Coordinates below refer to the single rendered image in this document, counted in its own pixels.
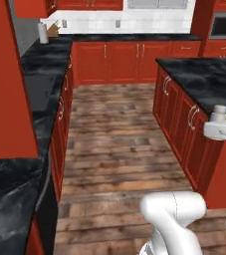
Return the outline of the white paper towel roll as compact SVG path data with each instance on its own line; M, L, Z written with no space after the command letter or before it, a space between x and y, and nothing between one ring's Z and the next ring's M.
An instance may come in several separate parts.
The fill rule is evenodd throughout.
M44 23L38 24L39 40L41 44L48 44L49 38L47 35L47 25Z

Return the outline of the red wall cabinet run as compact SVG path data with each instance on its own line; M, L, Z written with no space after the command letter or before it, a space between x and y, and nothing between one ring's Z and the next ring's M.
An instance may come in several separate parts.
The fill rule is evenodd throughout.
M121 11L123 0L14 0L18 18L48 18L57 10Z

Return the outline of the grey window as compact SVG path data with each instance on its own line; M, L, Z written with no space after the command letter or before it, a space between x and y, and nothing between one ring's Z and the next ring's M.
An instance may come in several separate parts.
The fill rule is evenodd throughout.
M129 9L185 9L188 0L127 0Z

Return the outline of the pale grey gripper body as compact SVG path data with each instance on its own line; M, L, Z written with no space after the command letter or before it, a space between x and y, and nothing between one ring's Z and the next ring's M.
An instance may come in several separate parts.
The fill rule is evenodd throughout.
M203 134L213 140L226 140L226 121L205 123Z

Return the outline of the red base cabinet row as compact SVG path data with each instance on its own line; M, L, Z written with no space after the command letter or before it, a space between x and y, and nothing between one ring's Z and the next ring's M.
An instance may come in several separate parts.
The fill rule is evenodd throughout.
M52 160L52 176L56 192L56 199L60 201L62 193L62 184L64 176L65 167L65 157L68 142L68 133L71 117L71 107L73 99L73 66L71 69L68 68L65 75L68 76L69 88L67 91L64 90L64 80L63 87L60 96L63 97L65 103L65 111L63 118L59 121L59 109L60 104L57 109L55 124L52 133L51 141L51 160Z

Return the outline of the wooden knife block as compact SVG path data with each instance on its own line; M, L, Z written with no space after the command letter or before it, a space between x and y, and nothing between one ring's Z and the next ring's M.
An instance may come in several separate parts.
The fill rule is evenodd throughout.
M49 38L56 38L59 36L59 21L56 21L51 25L51 27L47 30L47 35Z

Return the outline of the grey built-in microwave oven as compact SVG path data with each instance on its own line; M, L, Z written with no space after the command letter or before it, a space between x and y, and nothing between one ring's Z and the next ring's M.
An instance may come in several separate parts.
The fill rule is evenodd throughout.
M213 15L209 38L226 39L226 12L216 12Z

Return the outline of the red island cabinet door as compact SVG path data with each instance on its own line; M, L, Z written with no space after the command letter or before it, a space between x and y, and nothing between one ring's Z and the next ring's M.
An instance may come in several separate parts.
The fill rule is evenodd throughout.
M169 142L172 142L173 139L181 94L181 88L171 79L168 97L164 94L164 110L162 118L163 130Z
M183 164L185 148L187 146L187 137L189 125L187 122L188 112L195 105L187 94L183 93L180 99L179 111L177 114L176 129L174 132L174 148L175 154L180 164Z
M203 126L207 121L207 115L200 110L195 116L195 130L192 130L190 127L188 132L188 144L185 150L184 171L194 190L197 190L198 187L198 175L202 168L205 149L207 147L207 139L203 135Z
M161 124L161 112L163 110L163 95L164 95L163 84L166 77L167 77L166 72L162 68L159 68L153 104L153 113L159 124Z

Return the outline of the red island cabinet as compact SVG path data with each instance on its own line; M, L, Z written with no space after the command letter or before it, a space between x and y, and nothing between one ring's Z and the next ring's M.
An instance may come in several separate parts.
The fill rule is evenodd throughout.
M194 102L194 100L190 96L188 97L196 105L196 108L202 110L199 104ZM161 124L159 124L159 126L161 127L165 135L162 126L163 110L161 112ZM198 175L198 187L197 190L193 190L203 196L207 206L210 209L226 208L226 141L213 140L206 137L205 135L204 137L207 139L207 147L205 149L202 168ZM169 142L168 139L167 141L169 142L173 152L175 153L173 140L174 133L172 142Z

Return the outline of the red tall cabinet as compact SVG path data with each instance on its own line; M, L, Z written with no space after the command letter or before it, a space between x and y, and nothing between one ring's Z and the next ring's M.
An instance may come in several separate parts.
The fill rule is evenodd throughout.
M191 34L201 38L199 57L226 58L226 39L210 39L213 15L226 12L226 0L196 0Z

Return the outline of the red base cabinet run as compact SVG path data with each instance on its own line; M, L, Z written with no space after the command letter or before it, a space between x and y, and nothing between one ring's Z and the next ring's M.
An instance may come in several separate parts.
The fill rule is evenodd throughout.
M152 83L156 58L189 58L199 41L77 42L73 45L76 85Z

